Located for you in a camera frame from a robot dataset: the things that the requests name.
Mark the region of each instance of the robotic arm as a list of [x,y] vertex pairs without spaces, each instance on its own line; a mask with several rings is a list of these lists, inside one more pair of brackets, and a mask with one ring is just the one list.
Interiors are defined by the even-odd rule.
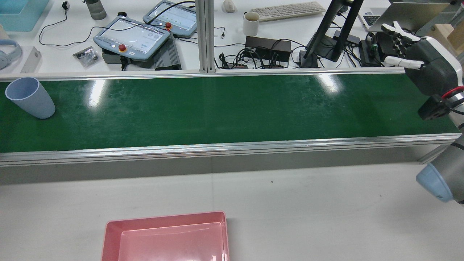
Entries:
[[[407,33],[398,22],[381,28],[404,50],[400,53],[403,58],[389,56],[385,62],[404,67],[420,92],[430,96],[418,111],[420,117],[426,120],[449,115],[464,133],[464,84],[458,60],[434,38]],[[464,204],[464,135],[430,162],[416,180],[439,200]]]

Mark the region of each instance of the red ring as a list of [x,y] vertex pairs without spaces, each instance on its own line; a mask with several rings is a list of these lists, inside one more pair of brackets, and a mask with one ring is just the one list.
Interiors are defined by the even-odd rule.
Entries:
[[443,94],[441,98],[445,99],[446,96],[448,96],[449,94],[451,94],[452,92],[454,91],[458,91],[458,90],[464,90],[464,86],[458,86],[454,89],[451,89],[450,91],[448,91],[447,93]]

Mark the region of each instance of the light blue plastic cup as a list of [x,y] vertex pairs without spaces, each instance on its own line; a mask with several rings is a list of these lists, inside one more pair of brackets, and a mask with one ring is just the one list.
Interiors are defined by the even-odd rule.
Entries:
[[6,88],[5,95],[21,109],[39,119],[46,119],[55,113],[52,98],[34,77],[13,81]]

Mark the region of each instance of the green conveyor belt surface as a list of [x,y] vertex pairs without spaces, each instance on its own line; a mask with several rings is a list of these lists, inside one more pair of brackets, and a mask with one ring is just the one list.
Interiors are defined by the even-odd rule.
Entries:
[[7,85],[1,153],[457,132],[420,119],[427,97],[404,74],[42,81],[57,108],[45,120]]

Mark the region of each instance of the gray water bottle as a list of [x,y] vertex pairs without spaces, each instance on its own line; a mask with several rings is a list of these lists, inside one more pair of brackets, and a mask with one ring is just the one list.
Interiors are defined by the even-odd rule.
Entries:
[[105,8],[103,8],[100,0],[85,0],[85,3],[89,8],[90,16],[93,20],[101,20],[106,17]]

